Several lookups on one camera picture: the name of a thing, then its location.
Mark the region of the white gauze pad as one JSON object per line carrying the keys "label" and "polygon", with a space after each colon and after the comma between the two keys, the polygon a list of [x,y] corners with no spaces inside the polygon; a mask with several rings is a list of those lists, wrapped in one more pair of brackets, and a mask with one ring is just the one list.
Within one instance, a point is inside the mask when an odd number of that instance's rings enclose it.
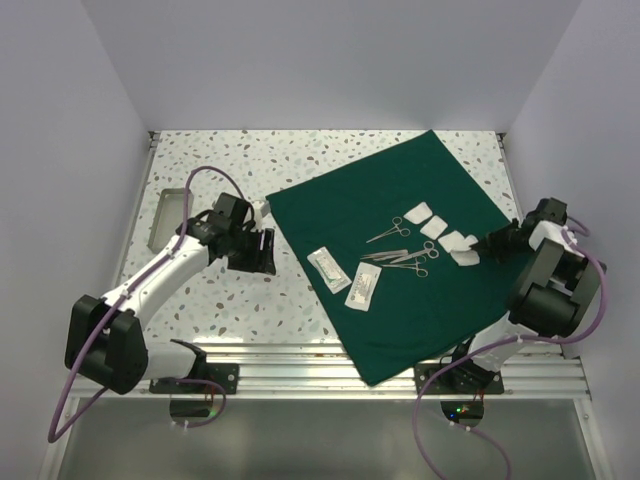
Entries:
{"label": "white gauze pad", "polygon": [[474,235],[468,235],[452,247],[450,255],[458,266],[471,267],[480,263],[479,254],[473,249],[477,242]]}
{"label": "white gauze pad", "polygon": [[431,240],[437,240],[447,229],[448,223],[441,217],[434,215],[420,229],[420,233]]}
{"label": "white gauze pad", "polygon": [[426,222],[433,216],[431,208],[426,202],[421,202],[403,215],[403,218],[414,225]]}
{"label": "white gauze pad", "polygon": [[438,243],[446,253],[467,251],[476,241],[473,235],[465,236],[457,230],[438,238]]}

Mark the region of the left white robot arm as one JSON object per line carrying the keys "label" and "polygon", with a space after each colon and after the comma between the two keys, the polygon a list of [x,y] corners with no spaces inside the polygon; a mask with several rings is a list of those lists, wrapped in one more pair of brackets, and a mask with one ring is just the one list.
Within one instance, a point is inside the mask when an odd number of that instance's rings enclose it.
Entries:
{"label": "left white robot arm", "polygon": [[99,298],[84,295],[72,307],[64,364],[117,394],[143,380],[201,390],[211,376],[204,351],[194,344],[146,338],[158,310],[187,281],[219,259],[230,270],[274,275],[275,232],[230,220],[191,218],[143,270]]}

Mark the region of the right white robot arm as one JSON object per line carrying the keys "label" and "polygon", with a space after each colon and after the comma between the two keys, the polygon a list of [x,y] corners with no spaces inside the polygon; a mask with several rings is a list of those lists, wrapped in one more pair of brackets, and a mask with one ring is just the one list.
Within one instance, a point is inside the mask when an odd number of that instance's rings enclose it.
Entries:
{"label": "right white robot arm", "polygon": [[527,342],[573,341],[595,295],[606,293],[607,266],[581,249],[576,236],[590,231],[580,222],[571,229],[571,220],[566,203],[543,198],[523,220],[454,247],[460,266],[481,259],[504,265],[524,254],[529,259],[506,297],[506,313],[454,350],[445,369],[451,389],[464,393],[493,379]]}

